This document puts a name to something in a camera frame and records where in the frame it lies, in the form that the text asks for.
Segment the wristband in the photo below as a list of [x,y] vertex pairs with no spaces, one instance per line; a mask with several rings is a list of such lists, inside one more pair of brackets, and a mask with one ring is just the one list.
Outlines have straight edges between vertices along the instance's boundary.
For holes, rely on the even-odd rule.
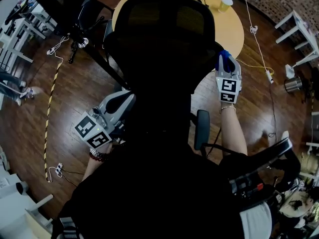
[[107,159],[107,154],[100,153],[94,149],[90,149],[90,157],[93,158],[94,160],[104,162]]
[[224,106],[224,107],[220,108],[220,114],[221,114],[222,110],[226,109],[226,108],[232,108],[232,109],[235,110],[235,112],[237,111],[237,109],[235,107],[233,107],[233,106]]

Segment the hand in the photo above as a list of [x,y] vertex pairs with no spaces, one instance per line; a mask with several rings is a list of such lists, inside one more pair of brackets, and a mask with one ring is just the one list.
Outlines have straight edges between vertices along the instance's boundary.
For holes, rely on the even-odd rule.
[[108,142],[108,143],[104,144],[103,146],[97,148],[96,150],[99,153],[109,154],[111,152],[111,150],[112,150],[112,145],[113,145],[112,142]]
[[227,103],[227,102],[220,101],[220,107],[221,108],[226,107],[226,106],[234,106],[234,105],[232,103]]

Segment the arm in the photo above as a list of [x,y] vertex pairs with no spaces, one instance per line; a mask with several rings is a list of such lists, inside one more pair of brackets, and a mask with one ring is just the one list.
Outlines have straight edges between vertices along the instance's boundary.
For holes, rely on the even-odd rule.
[[102,164],[103,162],[97,161],[90,157],[88,166],[86,167],[82,181],[84,181],[87,177],[89,177]]
[[[112,149],[112,144],[109,143],[109,144],[105,144],[104,146],[100,147],[98,149],[98,152],[109,154],[111,152],[111,149]],[[82,181],[84,181],[87,177],[89,177],[103,163],[104,162],[97,161],[97,160],[90,157],[89,162],[88,162],[88,166],[86,167]]]
[[233,107],[233,104],[221,102],[221,107],[227,107],[221,110],[222,146],[247,155],[247,144],[243,130],[235,109],[230,108]]

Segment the metal canister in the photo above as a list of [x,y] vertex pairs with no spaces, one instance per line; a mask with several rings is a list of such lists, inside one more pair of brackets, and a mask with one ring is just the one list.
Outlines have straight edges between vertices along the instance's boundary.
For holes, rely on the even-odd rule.
[[302,88],[303,88],[303,83],[301,79],[299,78],[299,76],[285,80],[285,89],[288,93],[301,90]]

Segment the wooden floor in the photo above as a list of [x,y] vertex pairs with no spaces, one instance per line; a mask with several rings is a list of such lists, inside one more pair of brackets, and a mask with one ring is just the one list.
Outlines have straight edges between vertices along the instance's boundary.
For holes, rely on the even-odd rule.
[[[115,7],[120,0],[101,0]],[[234,0],[234,9],[238,13],[245,31],[245,43],[239,59],[249,65],[262,66],[258,47],[249,31],[246,5]],[[283,87],[285,64],[294,64],[301,56],[293,49],[293,44],[285,40],[279,45],[275,40],[281,36],[272,23],[250,9],[254,25],[258,25],[257,38],[264,54],[266,66],[275,70],[272,91],[275,102],[277,136],[288,130],[294,150],[299,153],[301,143],[308,136],[305,122],[310,112],[309,105],[301,103],[302,94],[288,95]],[[12,171],[26,181],[33,196],[40,200],[49,194],[54,199],[44,206],[45,212],[56,217],[63,204],[70,198],[74,186],[54,173],[53,182],[47,183],[44,177],[43,142],[47,103],[51,83],[57,64],[54,56],[46,51],[54,46],[59,37],[49,36],[44,42],[32,42],[34,63],[29,67],[23,61],[19,63],[17,74],[27,80],[30,86],[43,90],[35,100],[28,100],[18,107],[6,99],[0,111],[0,145],[11,164]],[[75,135],[73,125],[84,111],[97,105],[112,92],[114,80],[110,78],[86,53],[80,50],[72,65],[67,63],[70,55],[70,41],[62,45],[57,55],[65,59],[60,68],[59,77],[51,105],[51,117],[48,132],[48,166],[63,163],[68,171],[84,172],[88,161],[88,146]],[[307,65],[300,66],[306,76],[310,75]],[[269,94],[269,82],[262,68],[250,68],[242,65],[243,89],[237,102],[237,114],[242,125],[250,154],[275,143],[268,134],[274,132],[274,117]],[[204,109],[211,116],[211,141],[214,141],[220,127],[220,104],[217,97],[214,73],[210,73],[197,87],[192,97],[192,110]],[[192,143],[194,128],[190,130]],[[216,150],[210,158],[219,162],[221,153]],[[81,175],[64,173],[75,184],[81,181]]]

